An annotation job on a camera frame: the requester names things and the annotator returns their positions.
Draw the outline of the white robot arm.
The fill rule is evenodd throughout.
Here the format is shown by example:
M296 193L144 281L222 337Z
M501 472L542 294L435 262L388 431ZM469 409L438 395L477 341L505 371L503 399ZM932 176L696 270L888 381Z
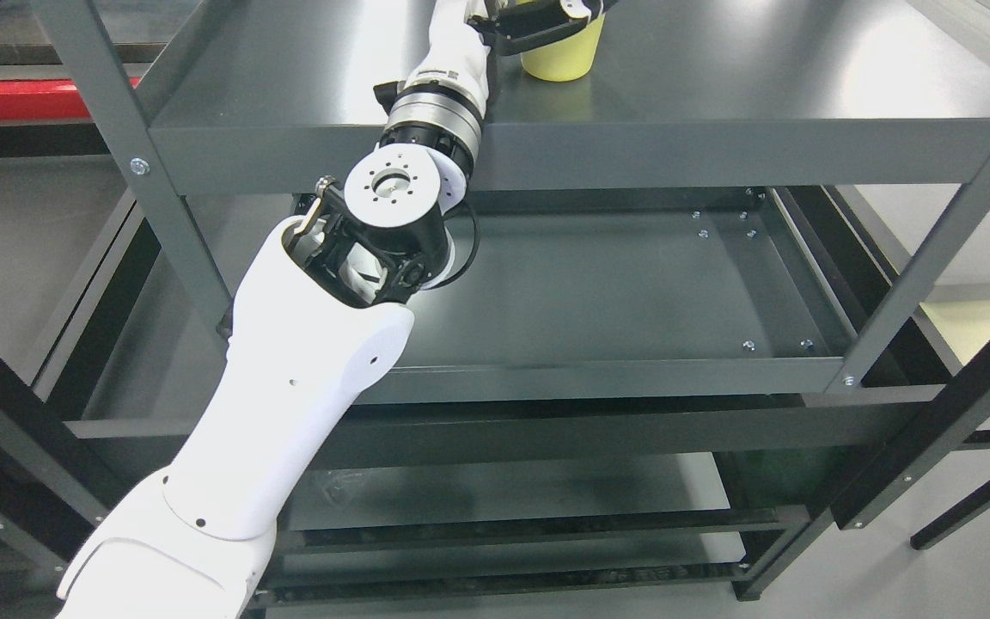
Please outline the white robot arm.
M416 70L375 149L268 232L233 298L207 408L79 549L59 616L242 615L311 459L400 360L409 299L455 277L444 217L463 204L488 97L485 78Z

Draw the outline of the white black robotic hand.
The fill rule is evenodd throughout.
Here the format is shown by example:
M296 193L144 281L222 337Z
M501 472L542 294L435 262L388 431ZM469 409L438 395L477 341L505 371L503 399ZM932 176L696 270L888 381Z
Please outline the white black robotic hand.
M436 1L429 50L397 85L398 94L421 83L450 88L483 106L494 86L496 58L512 58L582 32L616 1Z

